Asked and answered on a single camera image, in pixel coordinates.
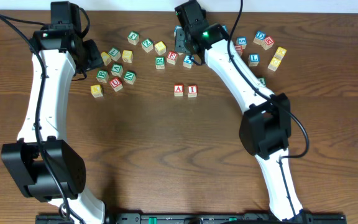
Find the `blue 2 block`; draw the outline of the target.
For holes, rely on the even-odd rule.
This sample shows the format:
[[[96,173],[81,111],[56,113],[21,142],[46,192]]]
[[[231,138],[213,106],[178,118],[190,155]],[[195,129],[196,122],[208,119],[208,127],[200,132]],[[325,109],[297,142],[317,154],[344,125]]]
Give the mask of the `blue 2 block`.
[[[191,55],[186,55],[183,59],[183,66],[185,68],[192,68],[193,66],[193,61],[192,61],[192,56]]]

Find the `red A block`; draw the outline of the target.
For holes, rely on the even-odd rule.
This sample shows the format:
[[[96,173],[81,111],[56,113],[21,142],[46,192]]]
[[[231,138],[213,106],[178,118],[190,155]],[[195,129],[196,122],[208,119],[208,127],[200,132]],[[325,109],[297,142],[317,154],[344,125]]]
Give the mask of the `red A block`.
[[[184,86],[182,84],[180,85],[174,85],[174,96],[183,96],[184,94]]]

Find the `red I block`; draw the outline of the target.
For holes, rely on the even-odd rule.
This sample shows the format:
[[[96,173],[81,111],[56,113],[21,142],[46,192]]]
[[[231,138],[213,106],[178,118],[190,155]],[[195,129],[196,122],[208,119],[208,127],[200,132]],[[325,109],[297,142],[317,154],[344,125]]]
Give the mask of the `red I block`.
[[[196,85],[188,85],[188,97],[195,98],[198,95],[198,87]]]

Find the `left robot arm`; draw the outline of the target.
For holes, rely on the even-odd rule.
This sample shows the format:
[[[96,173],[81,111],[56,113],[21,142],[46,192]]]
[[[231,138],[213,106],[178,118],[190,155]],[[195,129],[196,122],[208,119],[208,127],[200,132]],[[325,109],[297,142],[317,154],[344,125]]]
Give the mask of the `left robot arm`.
[[[47,24],[29,39],[34,76],[24,124],[1,159],[23,196],[58,207],[71,223],[109,223],[103,201],[86,186],[84,160],[67,142],[72,78],[102,67],[93,40],[74,23]]]

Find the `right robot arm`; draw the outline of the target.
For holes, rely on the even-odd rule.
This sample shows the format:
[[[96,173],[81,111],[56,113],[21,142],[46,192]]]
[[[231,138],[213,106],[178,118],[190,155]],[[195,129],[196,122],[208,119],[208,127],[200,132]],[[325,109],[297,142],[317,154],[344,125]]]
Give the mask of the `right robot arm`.
[[[220,24],[209,24],[198,1],[175,8],[181,25],[176,46],[200,64],[212,69],[228,87],[242,111],[239,138],[261,168],[271,214],[280,222],[300,222],[300,203],[290,173],[291,122],[299,120],[290,111],[285,94],[276,95],[255,77],[238,54],[232,34]]]

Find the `yellow block far left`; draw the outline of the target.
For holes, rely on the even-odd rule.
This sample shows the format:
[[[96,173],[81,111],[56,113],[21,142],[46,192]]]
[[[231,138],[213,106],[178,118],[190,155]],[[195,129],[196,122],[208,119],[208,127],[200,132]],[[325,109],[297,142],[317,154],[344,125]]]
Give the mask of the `yellow block far left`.
[[[102,52],[101,53],[101,58],[102,58],[103,63],[104,63],[105,66],[108,66],[111,63],[112,59],[111,59],[111,57],[110,57],[110,55],[108,53]]]

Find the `green B block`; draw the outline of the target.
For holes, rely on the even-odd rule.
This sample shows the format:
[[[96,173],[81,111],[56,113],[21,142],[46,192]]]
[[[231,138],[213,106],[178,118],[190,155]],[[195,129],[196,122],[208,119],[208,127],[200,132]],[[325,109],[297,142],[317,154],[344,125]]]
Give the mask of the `green B block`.
[[[107,83],[109,81],[109,74],[105,70],[98,70],[96,79],[101,83]]]

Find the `green L block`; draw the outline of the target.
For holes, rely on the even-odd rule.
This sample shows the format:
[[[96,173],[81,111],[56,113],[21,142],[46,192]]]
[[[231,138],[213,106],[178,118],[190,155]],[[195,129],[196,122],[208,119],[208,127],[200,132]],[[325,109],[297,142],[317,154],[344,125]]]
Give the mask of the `green L block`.
[[[110,51],[108,52],[110,58],[114,61],[118,61],[121,57],[121,52],[119,49],[112,47]]]

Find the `red U block left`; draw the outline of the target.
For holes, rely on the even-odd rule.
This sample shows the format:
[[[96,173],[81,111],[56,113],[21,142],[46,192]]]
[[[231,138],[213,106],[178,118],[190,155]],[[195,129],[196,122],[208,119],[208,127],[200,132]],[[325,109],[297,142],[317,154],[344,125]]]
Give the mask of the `red U block left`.
[[[123,89],[123,84],[120,81],[120,79],[118,77],[113,78],[110,82],[109,82],[110,86],[113,88],[113,90],[115,92]]]

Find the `red u block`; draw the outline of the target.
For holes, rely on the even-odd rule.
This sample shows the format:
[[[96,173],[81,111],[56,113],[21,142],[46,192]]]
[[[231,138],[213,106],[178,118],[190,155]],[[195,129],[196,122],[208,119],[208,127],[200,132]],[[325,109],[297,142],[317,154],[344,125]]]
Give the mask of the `red u block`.
[[[244,52],[244,49],[240,45],[235,45],[234,47],[235,47],[237,54],[241,57]]]
[[[123,89],[123,84],[120,81],[120,79],[118,77],[113,78],[110,82],[109,82],[110,86],[113,88],[113,90],[115,92]]]

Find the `red U block right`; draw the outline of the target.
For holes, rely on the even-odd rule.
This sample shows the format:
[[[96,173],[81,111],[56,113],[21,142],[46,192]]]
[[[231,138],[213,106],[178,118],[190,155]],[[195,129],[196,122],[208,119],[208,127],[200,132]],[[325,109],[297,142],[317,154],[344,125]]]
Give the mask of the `red U block right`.
[[[244,49],[240,45],[235,45],[234,47],[235,47],[237,54],[241,57],[244,52]]]

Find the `blue D block right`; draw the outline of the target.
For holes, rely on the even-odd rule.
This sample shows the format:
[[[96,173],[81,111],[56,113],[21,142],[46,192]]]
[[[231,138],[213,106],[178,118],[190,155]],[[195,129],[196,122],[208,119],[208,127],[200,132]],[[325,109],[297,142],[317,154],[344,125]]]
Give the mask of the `blue D block right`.
[[[263,40],[266,37],[266,33],[262,32],[262,31],[257,31],[254,39],[253,39],[253,43],[257,44],[257,45],[261,45]]]

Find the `red M block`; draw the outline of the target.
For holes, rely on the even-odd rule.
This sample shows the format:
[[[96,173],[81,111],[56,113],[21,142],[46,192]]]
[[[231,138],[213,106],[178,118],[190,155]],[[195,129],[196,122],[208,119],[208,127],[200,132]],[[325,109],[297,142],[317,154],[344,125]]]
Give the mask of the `red M block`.
[[[270,49],[274,45],[275,41],[271,36],[267,36],[261,43],[261,46],[264,50]]]

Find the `green 4 block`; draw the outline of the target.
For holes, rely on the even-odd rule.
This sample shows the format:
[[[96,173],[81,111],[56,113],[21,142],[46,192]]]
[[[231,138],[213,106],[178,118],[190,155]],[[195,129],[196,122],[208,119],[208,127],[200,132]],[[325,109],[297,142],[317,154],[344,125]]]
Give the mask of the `green 4 block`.
[[[266,86],[266,82],[264,78],[258,78],[259,86]]]

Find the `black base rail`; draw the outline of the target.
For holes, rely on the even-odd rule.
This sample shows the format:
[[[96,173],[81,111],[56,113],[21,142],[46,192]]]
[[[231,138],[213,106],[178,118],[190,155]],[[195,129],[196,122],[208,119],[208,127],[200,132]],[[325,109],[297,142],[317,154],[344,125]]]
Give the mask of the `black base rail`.
[[[243,223],[281,223],[268,213],[245,213],[243,215],[146,215],[120,213],[107,217],[110,224],[243,224]],[[302,224],[346,224],[345,215],[313,215],[302,212],[298,216],[284,220],[284,223]]]

